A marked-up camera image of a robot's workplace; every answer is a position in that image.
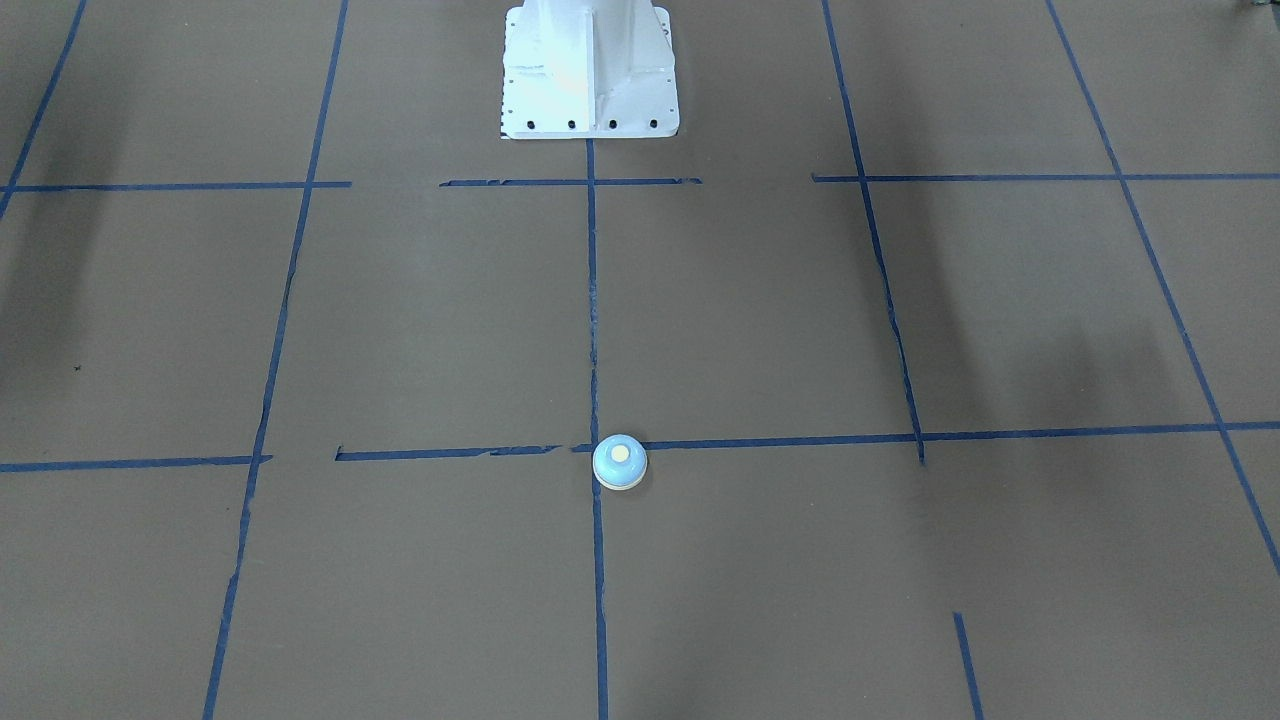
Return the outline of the brown paper table cover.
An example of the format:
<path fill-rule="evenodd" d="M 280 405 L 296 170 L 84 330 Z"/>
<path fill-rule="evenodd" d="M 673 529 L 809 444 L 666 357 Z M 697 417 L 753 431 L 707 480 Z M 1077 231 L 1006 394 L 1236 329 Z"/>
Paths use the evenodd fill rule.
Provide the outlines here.
<path fill-rule="evenodd" d="M 1277 716 L 1277 5 L 668 8 L 3 4 L 5 719 Z"/>

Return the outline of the blue and white bell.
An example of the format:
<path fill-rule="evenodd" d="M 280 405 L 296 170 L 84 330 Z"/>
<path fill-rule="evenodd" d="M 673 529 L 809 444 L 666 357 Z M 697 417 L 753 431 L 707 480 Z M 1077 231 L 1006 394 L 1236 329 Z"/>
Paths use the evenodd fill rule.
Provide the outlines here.
<path fill-rule="evenodd" d="M 605 437 L 591 452 L 591 473 L 595 482 L 605 489 L 632 489 L 643 482 L 646 470 L 646 450 L 632 436 Z"/>

